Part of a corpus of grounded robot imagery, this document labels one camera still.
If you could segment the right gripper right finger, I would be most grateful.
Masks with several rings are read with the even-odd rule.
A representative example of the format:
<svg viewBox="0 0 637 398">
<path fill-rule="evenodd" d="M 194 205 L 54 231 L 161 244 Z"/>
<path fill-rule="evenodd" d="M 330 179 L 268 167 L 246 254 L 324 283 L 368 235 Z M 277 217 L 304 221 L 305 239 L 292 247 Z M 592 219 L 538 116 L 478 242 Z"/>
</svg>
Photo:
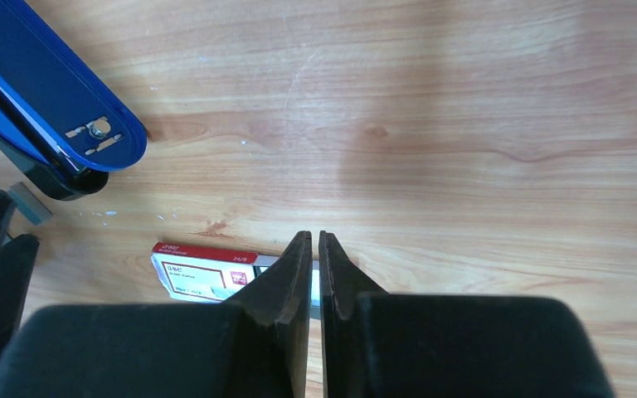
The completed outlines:
<svg viewBox="0 0 637 398">
<path fill-rule="evenodd" d="M 575 313 L 554 298 L 390 294 L 337 237 L 318 243 L 327 397 L 612 397 Z"/>
</svg>

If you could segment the red white staples box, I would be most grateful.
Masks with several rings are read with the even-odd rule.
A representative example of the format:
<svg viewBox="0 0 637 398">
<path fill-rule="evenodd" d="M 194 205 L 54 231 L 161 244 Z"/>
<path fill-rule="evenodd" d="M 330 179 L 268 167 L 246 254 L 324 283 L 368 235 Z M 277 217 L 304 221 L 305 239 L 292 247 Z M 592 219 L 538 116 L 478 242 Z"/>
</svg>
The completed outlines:
<svg viewBox="0 0 637 398">
<path fill-rule="evenodd" d="M 158 242 L 151 262 L 172 299 L 219 303 L 239 292 L 279 258 L 250 251 Z"/>
</svg>

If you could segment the blue black stapler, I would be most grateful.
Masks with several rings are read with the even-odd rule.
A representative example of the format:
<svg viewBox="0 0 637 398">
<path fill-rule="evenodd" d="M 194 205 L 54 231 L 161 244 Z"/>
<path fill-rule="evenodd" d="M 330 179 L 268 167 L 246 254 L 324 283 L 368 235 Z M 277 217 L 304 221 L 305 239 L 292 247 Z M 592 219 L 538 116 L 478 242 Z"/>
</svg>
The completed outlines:
<svg viewBox="0 0 637 398">
<path fill-rule="evenodd" d="M 0 150 L 41 192 L 99 192 L 144 155 L 146 134 L 26 2 L 0 1 Z"/>
</svg>

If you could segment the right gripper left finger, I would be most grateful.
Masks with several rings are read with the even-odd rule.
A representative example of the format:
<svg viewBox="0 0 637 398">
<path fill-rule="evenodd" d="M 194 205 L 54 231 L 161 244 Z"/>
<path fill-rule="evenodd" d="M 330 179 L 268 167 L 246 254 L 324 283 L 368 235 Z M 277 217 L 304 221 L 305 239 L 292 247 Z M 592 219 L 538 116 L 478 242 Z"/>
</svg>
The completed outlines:
<svg viewBox="0 0 637 398">
<path fill-rule="evenodd" d="M 0 397 L 302 397 L 312 241 L 217 304 L 58 305 L 0 356 Z"/>
</svg>

